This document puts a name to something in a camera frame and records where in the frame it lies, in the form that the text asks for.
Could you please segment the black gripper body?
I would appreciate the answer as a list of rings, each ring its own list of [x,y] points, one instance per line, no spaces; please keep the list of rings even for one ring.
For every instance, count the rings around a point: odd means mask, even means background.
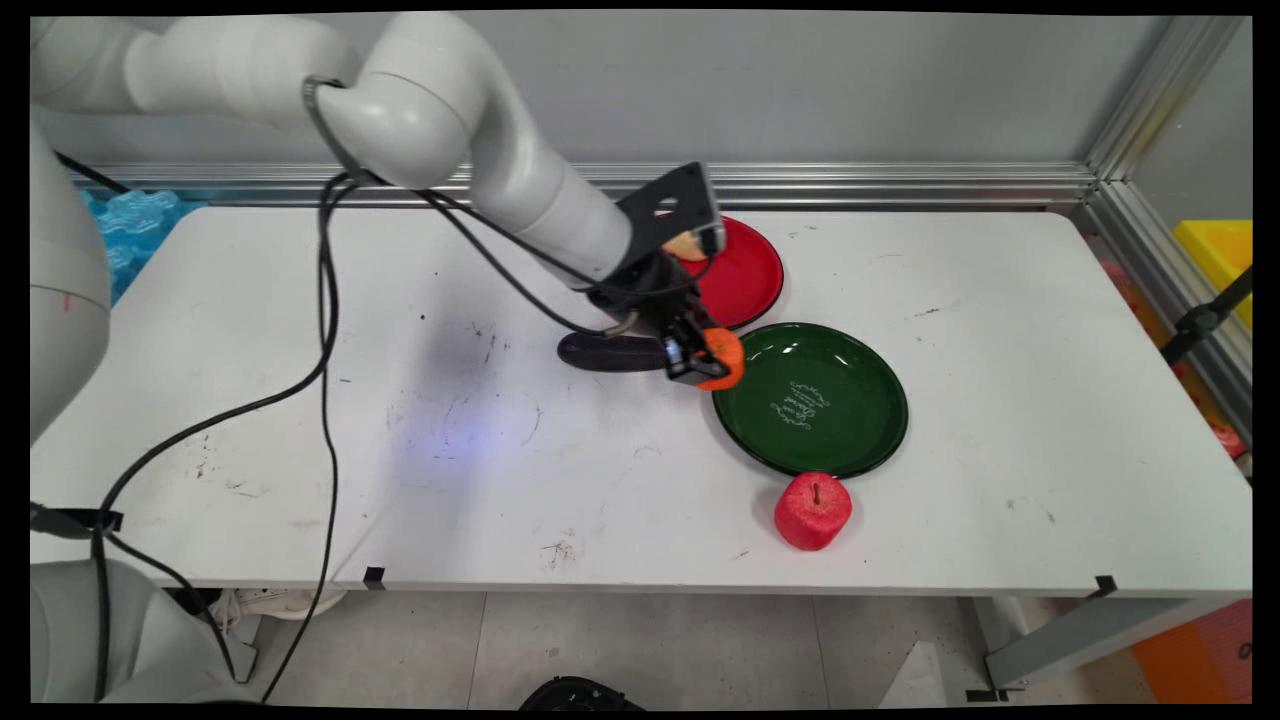
[[[690,315],[709,316],[698,282],[667,252],[648,254],[593,284],[588,301],[614,322],[604,331],[589,331],[595,337],[630,333],[664,340],[690,334]]]

